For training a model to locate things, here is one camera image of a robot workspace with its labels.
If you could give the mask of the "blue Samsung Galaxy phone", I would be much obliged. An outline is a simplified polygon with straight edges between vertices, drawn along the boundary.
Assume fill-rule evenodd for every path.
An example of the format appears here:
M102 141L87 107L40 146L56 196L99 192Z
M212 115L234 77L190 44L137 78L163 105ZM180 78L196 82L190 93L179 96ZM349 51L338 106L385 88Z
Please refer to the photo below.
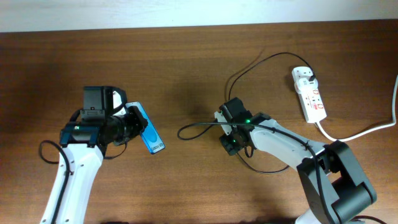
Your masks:
M165 149L165 144L163 140L158 134L155 126L153 125L152 121L150 120L143 106L138 101L126 103L127 108L130 106L136 106L138 110L141 112L143 118L147 120L147 126L145 127L144 131L141 133L141 138L144 141L149 152L151 154L156 154L161 150Z

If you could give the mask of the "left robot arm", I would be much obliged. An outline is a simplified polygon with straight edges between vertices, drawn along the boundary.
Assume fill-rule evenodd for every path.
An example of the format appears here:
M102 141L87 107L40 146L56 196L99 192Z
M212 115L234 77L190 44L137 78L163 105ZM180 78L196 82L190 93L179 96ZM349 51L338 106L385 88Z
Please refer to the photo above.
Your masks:
M83 107L51 142L60 158L41 223L83 223L96 174L109 144L127 146L148 125L126 92L113 86L86 86Z

